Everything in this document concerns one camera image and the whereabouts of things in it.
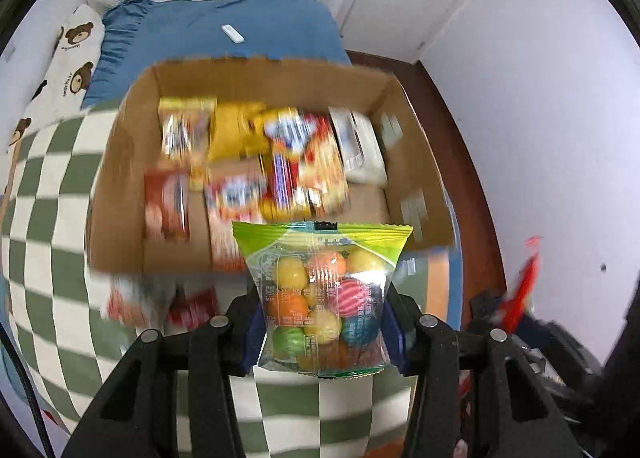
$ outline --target cardboard box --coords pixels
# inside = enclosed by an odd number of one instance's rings
[[[350,184],[351,205],[327,221],[410,224],[408,250],[453,243],[442,179],[404,89],[390,74],[308,60],[220,59],[165,62],[148,68],[122,103],[108,141],[88,218],[91,268],[112,273],[210,269],[202,193],[190,193],[189,243],[144,239],[144,175],[159,157],[161,96],[214,95],[268,107],[329,106],[369,116],[386,164],[384,190]]]

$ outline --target wooden floor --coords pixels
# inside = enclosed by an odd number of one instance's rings
[[[478,175],[460,132],[428,73],[418,63],[349,52],[351,62],[395,74],[404,86],[427,134],[460,225],[464,264],[463,325],[470,319],[468,300],[488,288],[506,290],[494,224]]]

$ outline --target pink striped candy ball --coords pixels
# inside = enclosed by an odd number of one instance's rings
[[[355,278],[344,278],[336,287],[337,311],[340,317],[358,315],[371,302],[369,287]]]

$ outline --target bolt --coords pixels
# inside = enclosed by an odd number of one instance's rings
[[[499,328],[494,328],[493,330],[491,330],[489,332],[489,335],[491,336],[491,339],[499,343],[503,343],[505,342],[505,340],[507,340],[507,332],[505,332],[504,330],[500,330]]]
[[[222,328],[229,324],[229,318],[226,315],[217,315],[213,319],[211,319],[209,323],[214,328]]]
[[[158,330],[145,330],[140,336],[143,343],[152,343],[158,339]]]
[[[430,314],[423,315],[420,317],[420,324],[425,328],[435,328],[438,324],[438,318]]]

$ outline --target green and white checkered fabric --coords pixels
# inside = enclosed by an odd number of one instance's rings
[[[84,247],[92,189],[118,104],[27,134],[2,223],[10,324],[36,388],[69,431],[136,330],[104,320],[110,276],[89,271]],[[424,276],[416,290],[424,300]],[[178,378],[178,446],[190,453],[186,374]],[[318,380],[254,368],[231,379],[250,457],[351,458],[401,436],[413,380],[394,368]]]

